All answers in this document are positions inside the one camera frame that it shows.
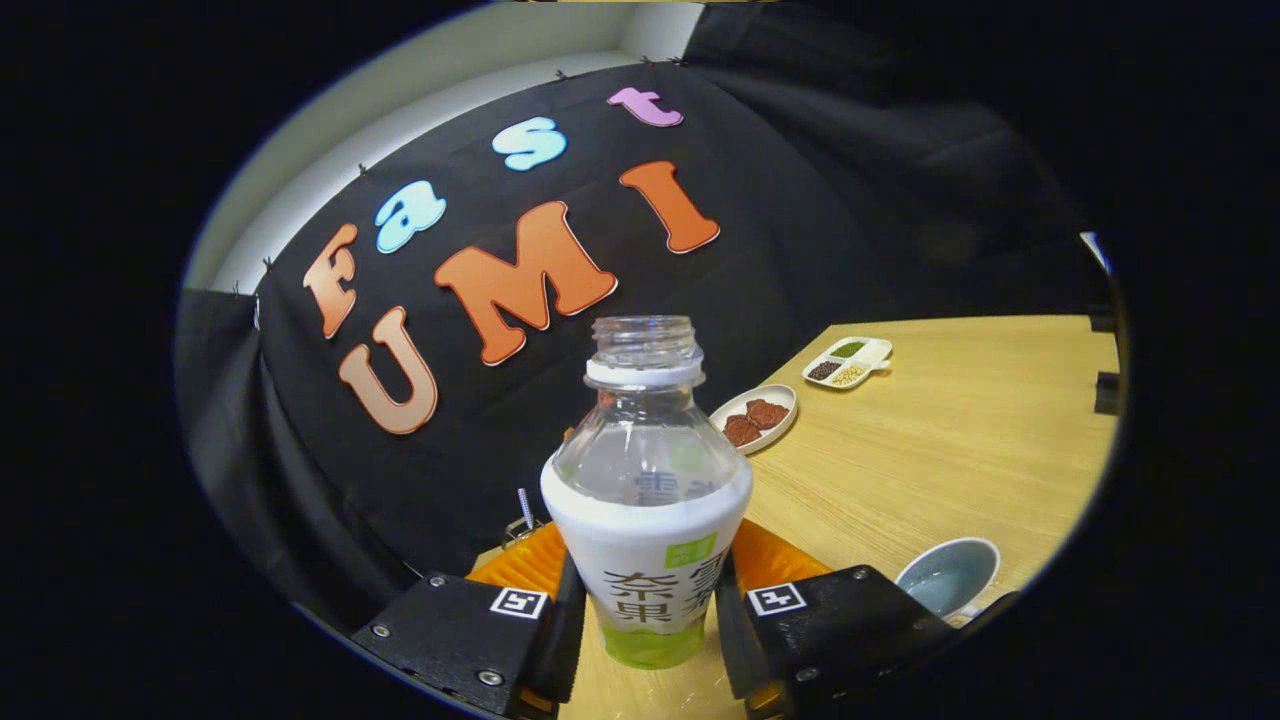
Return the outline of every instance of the foam letter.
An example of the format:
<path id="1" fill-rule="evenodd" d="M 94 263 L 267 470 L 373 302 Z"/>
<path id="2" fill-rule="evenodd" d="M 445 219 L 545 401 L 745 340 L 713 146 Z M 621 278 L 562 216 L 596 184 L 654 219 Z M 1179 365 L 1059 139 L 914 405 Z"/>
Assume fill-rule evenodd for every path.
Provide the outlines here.
<path id="1" fill-rule="evenodd" d="M 550 118 L 530 118 L 493 136 L 493 150 L 507 156 L 512 170 L 527 170 L 564 151 L 568 140 L 554 128 Z"/>
<path id="2" fill-rule="evenodd" d="M 404 332 L 404 309 L 392 307 L 374 325 L 374 341 L 385 345 L 399 363 L 412 387 L 408 400 L 396 402 L 387 395 L 383 383 L 369 365 L 369 346 L 358 345 L 347 354 L 338 366 L 338 377 L 356 391 L 356 397 L 365 411 L 384 430 L 407 436 L 421 428 L 435 413 L 435 378 L 426 361 L 413 347 L 413 341 Z"/>
<path id="3" fill-rule="evenodd" d="M 719 225 L 698 211 L 676 182 L 676 167 L 666 160 L 636 165 L 622 173 L 618 182 L 634 187 L 658 213 L 667 228 L 667 249 L 682 255 L 719 237 Z"/>
<path id="4" fill-rule="evenodd" d="M 634 87 L 623 87 L 609 97 L 609 105 L 622 105 L 641 123 L 659 128 L 669 128 L 684 122 L 685 117 L 675 110 L 662 110 L 653 104 L 659 100 L 657 92 L 640 92 Z"/>
<path id="5" fill-rule="evenodd" d="M 576 315 L 618 287 L 618 279 L 582 250 L 566 214 L 568 205 L 558 200 L 525 213 L 516 223 L 515 265 L 466 247 L 435 270 L 435 284 L 453 288 L 480 333 L 485 365 L 497 365 L 525 346 L 525 331 L 507 325 L 498 307 L 539 331 L 552 325 L 544 278 L 556 288 L 561 315 Z"/>
<path id="6" fill-rule="evenodd" d="M 356 259 L 344 247 L 352 242 L 356 242 L 356 225 L 347 223 L 338 228 L 329 245 L 311 263 L 307 274 L 302 275 L 302 287 L 311 291 L 320 306 L 325 340 L 338 332 L 351 307 L 356 305 L 356 291 L 343 290 L 338 284 L 338 281 L 351 282 L 356 277 Z"/>
<path id="7" fill-rule="evenodd" d="M 396 252 L 413 237 L 413 233 L 434 225 L 444 214 L 444 199 L 436 199 L 431 183 L 417 181 L 399 188 L 387 199 L 374 217 L 378 231 L 378 250 Z"/>

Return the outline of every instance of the meat slice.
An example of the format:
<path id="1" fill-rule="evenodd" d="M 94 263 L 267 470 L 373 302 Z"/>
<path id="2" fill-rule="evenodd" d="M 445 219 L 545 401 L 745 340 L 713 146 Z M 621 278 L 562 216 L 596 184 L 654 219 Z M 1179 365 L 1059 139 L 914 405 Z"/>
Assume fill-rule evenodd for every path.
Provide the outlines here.
<path id="1" fill-rule="evenodd" d="M 790 410 L 786 407 L 764 400 L 751 400 L 746 404 L 746 419 L 762 430 L 777 427 L 787 416 L 787 413 Z"/>
<path id="2" fill-rule="evenodd" d="M 746 415 L 732 415 L 724 423 L 724 437 L 733 443 L 733 447 L 742 447 L 754 439 L 759 439 L 760 430 L 746 419 Z"/>

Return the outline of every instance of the seeds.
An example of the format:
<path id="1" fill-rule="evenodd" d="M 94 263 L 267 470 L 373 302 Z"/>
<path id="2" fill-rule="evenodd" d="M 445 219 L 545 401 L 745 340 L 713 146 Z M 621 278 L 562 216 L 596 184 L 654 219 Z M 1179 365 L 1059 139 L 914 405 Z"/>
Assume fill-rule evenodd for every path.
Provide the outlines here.
<path id="1" fill-rule="evenodd" d="M 863 368 L 860 365 L 850 365 L 844 370 L 841 370 L 835 378 L 831 378 L 831 382 L 836 383 L 837 386 L 846 386 L 856 380 L 858 378 L 863 377 L 863 373 L 865 372 L 867 368 Z"/>
<path id="2" fill-rule="evenodd" d="M 850 342 L 837 347 L 832 355 L 836 357 L 852 357 L 855 352 L 865 347 L 865 342 Z"/>
<path id="3" fill-rule="evenodd" d="M 840 368 L 840 363 L 820 363 L 813 370 L 809 370 L 809 377 L 815 380 L 827 379 L 827 375 L 835 373 Z"/>

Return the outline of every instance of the pink letter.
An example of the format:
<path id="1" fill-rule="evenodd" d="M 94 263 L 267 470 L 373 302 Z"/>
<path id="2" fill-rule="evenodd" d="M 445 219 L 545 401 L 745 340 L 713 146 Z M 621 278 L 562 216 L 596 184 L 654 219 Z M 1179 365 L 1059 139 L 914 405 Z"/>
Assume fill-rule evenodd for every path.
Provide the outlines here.
<path id="1" fill-rule="evenodd" d="M 675 110 L 659 110 L 653 104 L 658 100 L 657 92 L 640 92 L 634 87 L 623 87 L 609 97 L 609 105 L 622 105 L 631 111 L 641 123 L 659 128 L 678 126 L 685 117 Z"/>

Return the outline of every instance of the black fabric backdrop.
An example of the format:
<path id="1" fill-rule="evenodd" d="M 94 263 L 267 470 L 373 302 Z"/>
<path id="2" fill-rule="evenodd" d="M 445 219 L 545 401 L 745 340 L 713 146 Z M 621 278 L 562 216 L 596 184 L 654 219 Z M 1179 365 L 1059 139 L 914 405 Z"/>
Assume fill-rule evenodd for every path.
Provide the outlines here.
<path id="1" fill-rule="evenodd" d="M 712 6 L 687 67 L 553 81 L 421 136 L 353 181 L 274 260 L 259 288 L 261 337 L 242 301 L 188 292 L 206 309 L 225 302 L 239 322 L 219 322 L 241 331 L 182 334 L 197 348 L 228 343 L 214 356 L 228 357 L 220 370 L 186 366 L 204 352 L 218 368 L 207 347 L 179 359 L 179 387 L 205 387 L 184 404 L 186 427 L 198 430 L 192 454 L 220 518 L 276 587 L 353 628 L 416 579 L 408 568 L 465 574 L 518 516 L 517 487 L 547 518 L 538 471 L 594 402 L 581 375 L 596 316 L 691 315 L 708 357 L 696 398 L 710 411 L 831 323 L 1083 313 L 1106 302 L 1102 273 L 1076 237 L 1084 220 L 1005 123 L 972 101 L 931 96 L 927 76 L 887 64 L 882 46 L 849 28 L 818 35 L 829 38 L 820 64 L 778 61 L 814 50 L 812 22 L 803 9 Z M 605 102 L 627 86 L 657 91 L 684 123 L 650 127 Z M 552 117 L 568 147 L 509 170 L 489 143 L 535 115 Z M 676 165 L 681 187 L 721 224 L 716 241 L 687 255 L 666 250 L 648 202 L 617 182 L 652 160 Z M 417 179 L 447 199 L 444 217 L 379 252 L 375 213 Z M 507 315 L 527 345 L 485 366 L 479 333 L 434 272 L 467 246 L 515 263 L 516 220 L 552 200 L 567 202 L 570 227 L 620 286 L 580 315 L 552 311 L 545 332 Z M 346 284 L 357 301 L 325 341 L 302 275 L 348 222 L 358 234 Z M 439 388 L 434 416 L 410 436 L 381 430 L 338 378 L 346 354 L 365 343 L 388 393 L 407 396 L 406 377 L 370 337 L 397 305 Z M 234 411 L 221 400 L 228 386 L 241 397 Z"/>

